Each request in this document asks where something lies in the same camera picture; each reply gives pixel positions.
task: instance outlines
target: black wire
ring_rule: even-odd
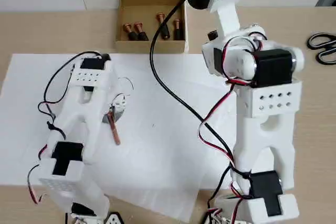
[[[66,86],[65,91],[64,91],[64,93],[63,93],[63,95],[61,96],[60,99],[58,99],[57,101],[48,101],[48,100],[47,100],[47,92],[48,92],[48,89],[49,89],[49,87],[50,87],[52,81],[53,81],[54,78],[56,77],[56,75],[57,75],[59,72],[61,72],[62,69],[63,69],[65,66],[67,66],[69,63],[71,63],[73,60],[75,60],[76,58],[78,58],[78,57],[80,57],[80,56],[82,56],[82,55],[85,55],[85,54],[95,54],[96,56],[100,56],[100,57],[102,57],[102,55],[101,55],[99,52],[95,52],[95,51],[84,51],[84,52],[81,52],[80,54],[77,54],[77,55],[73,56],[71,59],[69,59],[67,62],[65,62],[65,63],[64,63],[64,64],[63,64],[63,65],[62,65],[62,66],[61,66],[61,67],[60,67],[60,68],[53,74],[53,76],[51,76],[51,78],[50,78],[50,80],[48,81],[48,84],[47,84],[47,86],[46,86],[46,88],[45,88],[45,90],[44,90],[43,101],[40,102],[40,103],[38,104],[38,106],[37,106],[37,109],[38,109],[39,112],[41,112],[41,113],[44,114],[44,115],[48,115],[49,117],[51,117],[52,122],[51,122],[51,123],[50,123],[49,121],[47,122],[47,124],[48,124],[48,128],[49,128],[50,130],[56,130],[56,131],[58,131],[58,132],[62,135],[62,137],[64,138],[64,140],[66,139],[66,135],[65,135],[64,131],[63,131],[62,129],[60,129],[60,128],[54,126],[54,122],[55,122],[55,118],[56,118],[56,116],[55,116],[55,114],[52,112],[52,110],[51,110],[49,104],[57,104],[57,103],[59,103],[60,101],[63,100],[63,98],[65,97],[65,95],[66,95],[66,93],[67,93],[67,91],[68,91],[69,82],[70,82],[72,73],[71,73],[70,76],[69,76],[69,79],[68,79],[68,82],[67,82],[67,86]],[[45,104],[45,105],[46,105],[47,110],[48,110],[49,113],[48,113],[48,112],[45,112],[45,111],[43,111],[43,110],[41,110],[40,106],[41,106],[42,104]]]
[[[57,103],[57,102],[49,102],[49,101],[47,101],[47,92],[48,92],[48,89],[49,89],[49,87],[50,87],[50,85],[51,85],[51,83],[52,83],[52,81],[54,80],[54,78],[56,77],[56,75],[59,73],[59,72],[61,72],[61,70],[64,68],[64,67],[66,67],[69,63],[71,63],[73,60],[75,60],[76,58],[78,58],[79,56],[82,56],[82,55],[85,55],[85,54],[95,54],[96,56],[100,56],[101,57],[101,54],[99,53],[99,52],[95,52],[95,51],[84,51],[84,52],[81,52],[80,54],[77,54],[77,55],[75,55],[75,56],[73,56],[71,59],[69,59],[67,62],[65,62],[54,74],[53,74],[53,76],[51,76],[51,78],[50,78],[50,80],[49,80],[49,82],[48,82],[48,84],[47,84],[47,86],[46,86],[46,88],[45,88],[45,90],[44,90],[44,94],[43,94],[43,102],[42,103],[45,103],[46,104],[46,107],[47,107],[47,109],[48,109],[48,111],[49,111],[49,114],[52,116],[52,115],[54,115],[53,114],[53,112],[52,112],[52,110],[51,110],[51,108],[50,108],[50,106],[49,106],[49,103],[50,104],[53,104],[53,103]]]
[[[154,56],[154,48],[155,48],[155,43],[156,40],[158,39],[159,35],[160,35],[160,31],[162,30],[162,28],[167,24],[167,22],[170,20],[170,18],[174,15],[174,13],[183,5],[183,3],[187,1],[187,0],[180,0],[178,2],[178,4],[171,10],[171,12],[167,15],[166,19],[162,22],[162,24],[159,26],[159,28],[157,29],[152,43],[151,43],[151,49],[150,49],[150,65],[151,65],[151,69],[152,72],[154,74],[154,77],[156,78],[156,80],[158,81],[158,83],[160,84],[161,87],[163,87],[163,89],[169,93],[174,99],[176,99],[180,104],[182,104],[183,106],[185,106],[191,113],[194,114],[194,116],[196,116],[201,122],[204,121],[204,119],[200,116],[200,114],[194,110],[189,104],[187,104],[184,100],[182,100],[178,95],[176,95],[171,89],[169,89],[167,87],[167,85],[160,79],[155,66],[154,66],[154,60],[153,60],[153,56]],[[223,144],[223,146],[225,147],[226,151],[228,152],[228,154],[233,158],[233,154],[232,151],[230,150],[229,146],[226,144],[226,142],[221,138],[221,136],[209,125],[209,124],[205,124],[205,126],[209,129],[209,131]]]
[[[38,106],[37,106],[38,111],[41,112],[42,114],[45,114],[45,115],[50,116],[51,119],[52,119],[52,122],[53,122],[53,123],[54,123],[55,118],[56,118],[55,114],[54,114],[54,113],[50,114],[50,113],[48,113],[48,112],[45,112],[45,111],[41,110],[40,106],[41,106],[42,104],[47,104],[47,105],[49,105],[49,104],[57,104],[57,103],[61,102],[61,101],[63,100],[63,98],[65,97],[67,91],[68,91],[68,87],[69,87],[69,82],[70,82],[71,76],[72,76],[72,73],[71,73],[70,76],[69,76],[69,79],[68,79],[68,82],[67,82],[67,86],[66,86],[65,91],[64,91],[64,93],[63,93],[63,95],[61,96],[60,99],[58,99],[57,101],[43,101],[43,102],[40,102],[40,103],[38,104]]]
[[[268,38],[266,37],[266,35],[263,34],[263,33],[261,33],[261,32],[259,32],[259,31],[253,31],[253,32],[250,33],[248,36],[250,37],[250,36],[253,35],[253,34],[259,34],[259,35],[263,36],[263,38],[264,38],[265,40],[268,40]]]
[[[210,208],[210,201],[213,200],[216,197],[216,195],[218,194],[220,188],[222,187],[222,183],[224,181],[224,178],[225,178],[226,174],[229,172],[230,169],[231,169],[231,167],[227,166],[227,168],[223,172],[223,174],[221,176],[221,179],[219,180],[219,183],[217,185],[216,190],[214,191],[214,193],[212,194],[212,196],[208,199],[208,202],[207,202],[208,208]]]

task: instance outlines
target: cardboard box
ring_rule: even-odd
[[[175,7],[179,0],[120,0],[118,23],[116,32],[116,49],[120,53],[148,54],[153,36],[160,23],[156,18],[157,13],[168,13]],[[184,40],[174,40],[174,20],[179,18],[183,23]],[[135,31],[133,24],[141,22],[143,31],[146,32],[149,41],[130,41],[127,33],[123,29],[123,24],[132,24],[132,30]],[[180,54],[188,49],[186,13],[183,5],[168,22],[170,39],[163,40],[161,36],[155,44],[155,53],[157,54]]]

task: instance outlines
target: scissors handle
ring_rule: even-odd
[[[317,38],[327,38],[327,39],[329,39],[329,41],[323,42],[323,43],[320,43],[320,44],[313,44],[313,41]],[[314,34],[307,41],[307,47],[311,50],[327,48],[327,47],[331,47],[332,45],[335,45],[335,44],[336,44],[336,36],[332,35],[332,34],[327,34],[327,33]]]
[[[316,55],[316,60],[318,61],[318,63],[323,65],[327,66],[336,65],[336,60],[329,61],[323,59],[324,56],[333,54],[334,52],[336,52],[336,47],[326,48],[325,51],[322,51]]]

